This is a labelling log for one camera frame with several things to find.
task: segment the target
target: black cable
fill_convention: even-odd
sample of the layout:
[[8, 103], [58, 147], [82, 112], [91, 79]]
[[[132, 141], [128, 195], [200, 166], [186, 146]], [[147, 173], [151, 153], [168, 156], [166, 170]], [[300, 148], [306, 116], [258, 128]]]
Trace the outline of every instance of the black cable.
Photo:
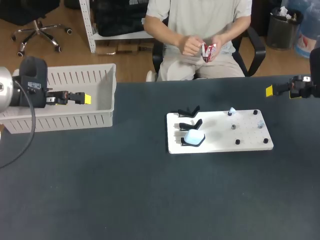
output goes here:
[[14, 82], [19, 86], [19, 88], [22, 90], [23, 94], [25, 95], [25, 98], [29, 104], [30, 111], [31, 111], [31, 121], [32, 121], [32, 127], [30, 131], [30, 136], [28, 141], [26, 142], [26, 145], [22, 149], [22, 151], [11, 161], [6, 163], [5, 165], [0, 166], [0, 169], [4, 169], [5, 167], [8, 167], [9, 165], [13, 164], [15, 161], [17, 161], [25, 152], [26, 150], [30, 147], [30, 144], [32, 140], [34, 139], [35, 131], [36, 131], [36, 113], [35, 113], [35, 108], [34, 105], [32, 104], [27, 92], [23, 89], [23, 87], [20, 85], [20, 83], [17, 80], [14, 80]]

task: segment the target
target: beige pants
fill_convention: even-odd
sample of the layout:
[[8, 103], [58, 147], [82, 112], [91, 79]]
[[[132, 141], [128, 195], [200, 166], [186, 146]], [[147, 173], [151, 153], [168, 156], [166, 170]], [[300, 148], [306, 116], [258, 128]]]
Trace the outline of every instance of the beige pants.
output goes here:
[[158, 81], [192, 80], [195, 74], [204, 79], [245, 76], [231, 54], [219, 54], [208, 63], [201, 56], [167, 54], [161, 64]]

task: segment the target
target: red package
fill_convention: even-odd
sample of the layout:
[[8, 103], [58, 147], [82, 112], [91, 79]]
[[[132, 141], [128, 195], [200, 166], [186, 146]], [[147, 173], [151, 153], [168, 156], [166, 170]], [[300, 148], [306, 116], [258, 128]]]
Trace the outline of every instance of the red package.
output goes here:
[[202, 57], [203, 60], [208, 63], [212, 59], [213, 53], [217, 50], [217, 45], [207, 45], [205, 43], [202, 43]]

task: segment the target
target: white plastic basket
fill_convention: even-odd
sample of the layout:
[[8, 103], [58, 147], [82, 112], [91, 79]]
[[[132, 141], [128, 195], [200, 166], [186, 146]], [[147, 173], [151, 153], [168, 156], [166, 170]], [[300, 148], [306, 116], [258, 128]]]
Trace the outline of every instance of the white plastic basket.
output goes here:
[[[47, 105], [36, 108], [36, 132], [105, 128], [113, 125], [116, 91], [116, 65], [48, 67], [47, 87], [53, 91], [84, 92], [91, 104]], [[0, 113], [0, 123], [12, 134], [30, 132], [31, 112], [28, 107], [9, 107]]]

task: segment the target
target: white board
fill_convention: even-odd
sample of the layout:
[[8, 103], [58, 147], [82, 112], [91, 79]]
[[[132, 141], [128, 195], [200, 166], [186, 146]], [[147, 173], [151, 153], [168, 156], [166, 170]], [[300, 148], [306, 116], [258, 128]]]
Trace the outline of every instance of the white board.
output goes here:
[[[203, 121], [199, 131], [205, 134], [204, 142], [199, 147], [182, 146], [181, 138], [188, 131], [180, 131], [179, 124], [195, 125], [199, 119]], [[228, 116], [228, 111], [199, 112], [195, 118], [169, 113], [166, 120], [168, 150], [171, 154], [266, 151], [274, 148], [267, 123], [263, 128], [258, 128], [259, 121], [264, 121], [260, 110], [257, 115], [254, 115], [254, 110], [241, 110], [232, 116]], [[236, 125], [235, 130], [232, 130], [232, 125]]]

